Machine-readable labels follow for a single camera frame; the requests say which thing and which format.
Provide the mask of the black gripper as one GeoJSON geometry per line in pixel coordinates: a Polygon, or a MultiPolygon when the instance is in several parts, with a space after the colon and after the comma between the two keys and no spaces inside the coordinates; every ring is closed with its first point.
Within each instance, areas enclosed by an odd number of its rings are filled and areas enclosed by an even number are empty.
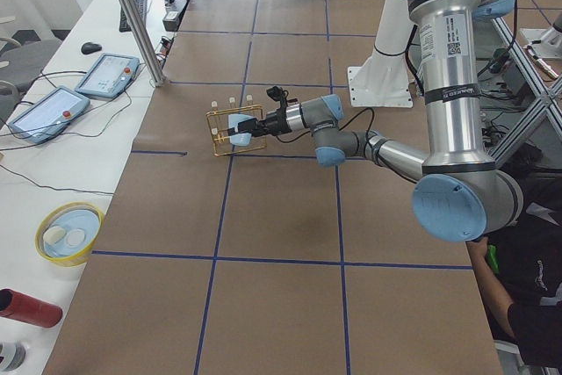
{"type": "Polygon", "coordinates": [[[266,113],[263,120],[250,119],[230,119],[228,121],[229,134],[252,133],[254,137],[264,135],[279,136],[288,133],[288,123],[286,120],[286,109],[278,108],[275,111],[266,113]]]}

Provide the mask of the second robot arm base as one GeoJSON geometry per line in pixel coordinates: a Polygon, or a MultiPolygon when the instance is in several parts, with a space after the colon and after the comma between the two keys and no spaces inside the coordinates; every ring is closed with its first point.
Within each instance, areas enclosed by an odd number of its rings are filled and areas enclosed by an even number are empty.
{"type": "Polygon", "coordinates": [[[523,28],[520,33],[536,57],[561,59],[561,15],[546,29],[523,28]]]}

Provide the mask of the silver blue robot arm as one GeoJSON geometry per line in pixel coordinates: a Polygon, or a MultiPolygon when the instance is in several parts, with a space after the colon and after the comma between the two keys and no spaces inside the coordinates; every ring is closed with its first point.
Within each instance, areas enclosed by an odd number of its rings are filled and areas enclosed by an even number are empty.
{"type": "Polygon", "coordinates": [[[482,140],[479,82],[472,22],[509,13],[515,0],[407,0],[421,42],[421,69],[429,151],[421,152],[375,131],[343,131],[342,103],[328,95],[291,105],[278,87],[268,95],[279,107],[264,119],[233,114],[232,144],[254,137],[307,130],[324,167],[361,156],[413,180],[412,207],[422,227],[448,242],[468,242],[514,222],[522,190],[496,167],[482,140]]]}

